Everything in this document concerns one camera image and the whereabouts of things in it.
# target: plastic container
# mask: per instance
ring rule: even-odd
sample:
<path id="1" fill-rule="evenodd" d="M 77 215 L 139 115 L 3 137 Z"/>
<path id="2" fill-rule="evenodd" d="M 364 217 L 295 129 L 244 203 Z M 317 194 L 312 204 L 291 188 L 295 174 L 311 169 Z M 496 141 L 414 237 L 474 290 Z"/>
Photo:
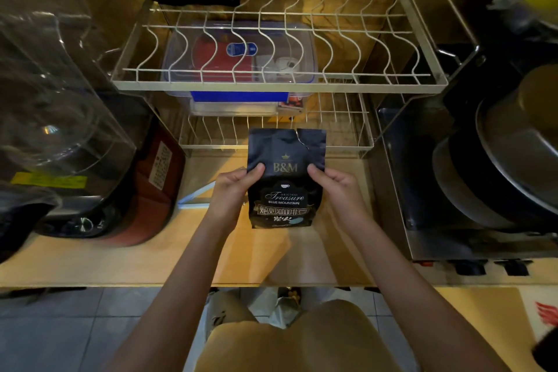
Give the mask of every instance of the plastic container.
<path id="1" fill-rule="evenodd" d="M 311 83 L 315 80 L 316 50 L 310 28 L 305 24 L 288 24 L 289 28 L 296 29 L 289 31 L 291 37 L 282 29 L 283 22 L 262 22 L 260 32 L 255 21 L 235 21 L 234 32 L 238 35 L 230 29 L 230 22 L 207 22 L 205 30 L 203 23 L 193 25 L 200 28 L 180 29 L 187 38 L 187 46 L 180 33 L 172 33 L 163 61 L 163 69 L 170 69 L 170 73 L 163 72 L 162 81 L 199 82 L 202 75 L 204 82 Z M 285 102 L 289 96 L 286 92 L 234 91 L 168 94 L 177 97 L 191 94 L 200 102 Z"/>

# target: yellow label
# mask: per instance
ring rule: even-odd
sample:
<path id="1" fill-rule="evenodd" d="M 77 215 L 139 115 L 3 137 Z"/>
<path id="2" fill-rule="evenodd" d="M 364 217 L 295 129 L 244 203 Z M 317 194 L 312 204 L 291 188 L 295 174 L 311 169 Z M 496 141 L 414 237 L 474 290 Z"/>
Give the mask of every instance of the yellow label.
<path id="1" fill-rule="evenodd" d="M 11 184 L 37 185 L 38 187 L 85 188 L 87 177 L 49 177 L 37 172 L 16 172 L 10 182 Z"/>

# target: white wire dish rack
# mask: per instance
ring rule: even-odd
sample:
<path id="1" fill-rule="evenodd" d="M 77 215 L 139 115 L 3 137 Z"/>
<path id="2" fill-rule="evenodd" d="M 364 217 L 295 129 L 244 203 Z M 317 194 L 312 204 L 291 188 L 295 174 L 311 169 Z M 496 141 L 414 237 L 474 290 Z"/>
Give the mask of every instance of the white wire dish rack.
<path id="1" fill-rule="evenodd" d="M 223 24 L 243 50 L 229 69 L 211 69 L 207 66 L 218 52 L 215 33 Z M 297 72 L 283 80 L 273 78 L 281 71 L 266 69 L 270 64 L 242 68 L 250 43 L 243 35 L 270 40 L 273 59 L 279 48 L 271 32 L 282 34 L 296 53 Z M 214 42 L 213 56 L 194 67 L 184 62 L 196 44 L 192 33 Z M 303 39 L 311 42 L 310 49 Z M 181 50 L 165 63 L 170 42 L 180 42 Z M 309 56 L 315 56 L 315 67 L 301 69 Z M 227 79 L 215 80 L 216 74 Z M 241 0 L 234 9 L 170 8 L 146 0 L 112 79 L 122 91 L 167 92 L 437 94 L 448 84 L 413 0 Z"/>
<path id="2" fill-rule="evenodd" d="M 374 146 L 362 94 L 316 93 L 292 115 L 196 116 L 186 113 L 178 141 L 184 149 L 248 149 L 253 128 L 318 128 L 327 131 L 329 155 L 364 155 Z"/>

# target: person's right hand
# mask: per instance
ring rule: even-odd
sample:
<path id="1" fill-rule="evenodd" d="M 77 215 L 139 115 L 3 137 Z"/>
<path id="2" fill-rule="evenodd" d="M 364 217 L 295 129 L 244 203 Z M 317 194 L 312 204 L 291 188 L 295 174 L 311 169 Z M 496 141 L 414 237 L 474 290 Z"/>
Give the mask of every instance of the person's right hand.
<path id="1" fill-rule="evenodd" d="M 339 225 L 345 232 L 351 233 L 373 222 L 354 175 L 332 168 L 325 168 L 323 172 L 313 164 L 308 165 L 307 170 L 310 177 L 329 194 Z"/>

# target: hand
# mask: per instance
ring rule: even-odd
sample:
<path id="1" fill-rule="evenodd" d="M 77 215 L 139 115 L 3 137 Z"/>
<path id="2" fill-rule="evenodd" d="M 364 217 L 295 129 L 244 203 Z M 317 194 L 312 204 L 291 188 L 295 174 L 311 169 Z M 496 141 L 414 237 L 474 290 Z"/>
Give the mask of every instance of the hand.
<path id="1" fill-rule="evenodd" d="M 259 163 L 249 173 L 246 168 L 240 168 L 219 174 L 211 203 L 204 216 L 204 224 L 210 229 L 222 231 L 227 237 L 237 225 L 244 195 L 262 177 L 265 170 L 265 165 Z"/>
<path id="2" fill-rule="evenodd" d="M 332 168 L 325 168 L 325 171 L 320 171 L 313 164 L 308 165 L 307 170 L 310 177 L 329 194 L 331 206 L 339 225 L 343 227 L 345 232 L 351 234 L 367 223 L 374 222 L 368 210 L 366 210 L 364 199 L 362 199 L 354 175 Z"/>

